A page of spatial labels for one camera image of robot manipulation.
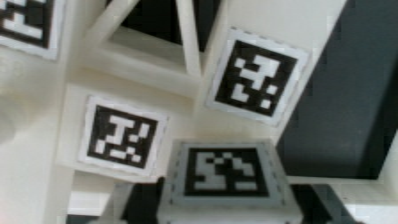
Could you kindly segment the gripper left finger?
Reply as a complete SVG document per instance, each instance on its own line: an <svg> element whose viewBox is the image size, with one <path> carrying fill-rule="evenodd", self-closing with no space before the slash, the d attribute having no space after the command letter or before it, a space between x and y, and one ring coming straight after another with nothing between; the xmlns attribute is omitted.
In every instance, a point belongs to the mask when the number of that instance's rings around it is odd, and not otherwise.
<svg viewBox="0 0 398 224"><path fill-rule="evenodd" d="M158 224L156 212L163 179L154 183L120 183L110 197L112 217L117 224Z"/></svg>

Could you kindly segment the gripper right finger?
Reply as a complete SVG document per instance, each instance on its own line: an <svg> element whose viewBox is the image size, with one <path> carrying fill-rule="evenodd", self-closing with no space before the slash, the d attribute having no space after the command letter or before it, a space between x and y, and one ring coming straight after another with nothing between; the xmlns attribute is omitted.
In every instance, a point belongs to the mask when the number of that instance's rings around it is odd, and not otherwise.
<svg viewBox="0 0 398 224"><path fill-rule="evenodd" d="M364 224L353 219L327 184L293 184L291 190L303 215L302 224Z"/></svg>

